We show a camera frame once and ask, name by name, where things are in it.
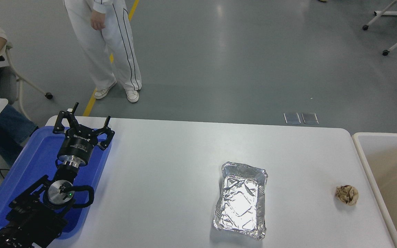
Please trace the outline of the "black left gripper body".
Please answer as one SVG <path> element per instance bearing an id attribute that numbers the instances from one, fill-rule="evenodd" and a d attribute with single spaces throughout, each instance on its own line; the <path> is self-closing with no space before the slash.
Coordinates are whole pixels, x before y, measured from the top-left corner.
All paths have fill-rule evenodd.
<path id="1" fill-rule="evenodd" d="M 95 130 L 88 127 L 73 127 L 65 131 L 65 138 L 57 154 L 57 159 L 76 158 L 80 166 L 86 166 L 93 153 L 94 146 L 98 143 Z"/>

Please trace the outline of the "person's right hand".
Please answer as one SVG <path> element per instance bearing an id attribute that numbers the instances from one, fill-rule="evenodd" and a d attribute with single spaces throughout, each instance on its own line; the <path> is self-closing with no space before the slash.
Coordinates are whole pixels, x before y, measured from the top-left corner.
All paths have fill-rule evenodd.
<path id="1" fill-rule="evenodd" d="M 102 30 L 105 28 L 105 13 L 96 10 L 91 12 L 90 25 L 94 30 Z"/>

